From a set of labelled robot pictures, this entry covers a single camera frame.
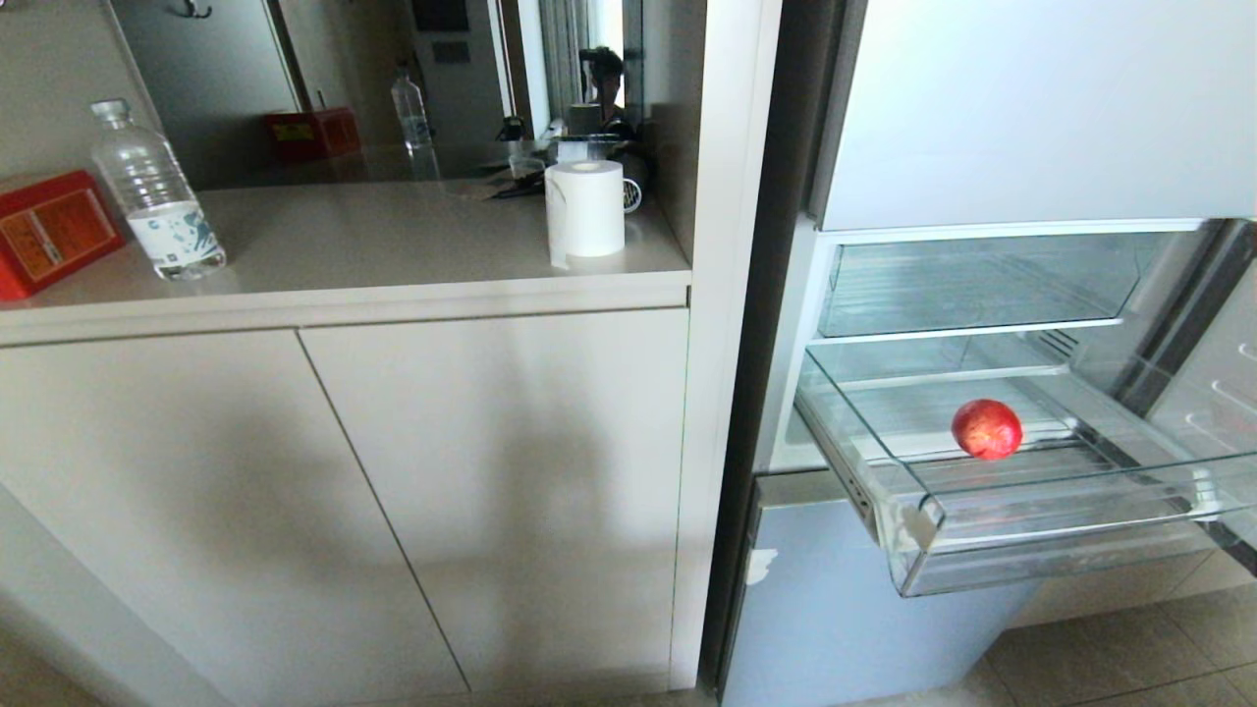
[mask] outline open refrigerator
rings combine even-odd
[[[1253,6],[817,8],[783,9],[766,146],[750,292],[776,301],[748,302],[738,385],[763,403],[750,476],[725,481],[730,706],[943,684],[1038,580],[1257,545]],[[1016,411],[1016,454],[959,448],[975,399]],[[870,554],[880,584],[810,601]],[[823,684],[792,667],[818,654]]]

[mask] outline transparent crisper drawer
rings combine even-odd
[[[845,245],[822,337],[1115,321],[1164,234],[1050,235]]]
[[[908,369],[890,375],[860,369],[852,350],[869,345],[812,347],[796,396],[905,596],[1214,547],[1203,522],[1253,523],[1257,439],[1238,452],[1193,440],[1192,453],[1179,439],[1198,429],[1153,426],[1017,335],[948,341],[964,353],[915,372],[909,345],[920,342],[896,342],[899,355],[879,345],[879,360]],[[1232,400],[1197,395],[1218,419],[1257,424]],[[1012,457],[974,459],[952,438],[955,410],[977,398],[1021,418]]]

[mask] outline apple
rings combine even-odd
[[[978,459],[1003,459],[1021,447],[1021,420],[998,400],[970,400],[952,418],[952,437],[960,449]]]

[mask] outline red packaging box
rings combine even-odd
[[[349,108],[328,108],[309,113],[266,113],[263,116],[275,157],[283,162],[304,162],[357,152],[358,121]]]
[[[0,299],[23,299],[123,244],[83,170],[0,180]]]

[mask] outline water bottle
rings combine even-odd
[[[397,81],[393,82],[392,94],[406,150],[415,151],[431,145],[432,133],[427,127],[427,113],[424,112],[424,94],[411,83],[405,65],[397,67]]]
[[[132,122],[131,107],[121,98],[97,101],[92,112],[104,128],[92,147],[92,161],[157,274],[189,281],[221,268],[226,254],[170,142]]]

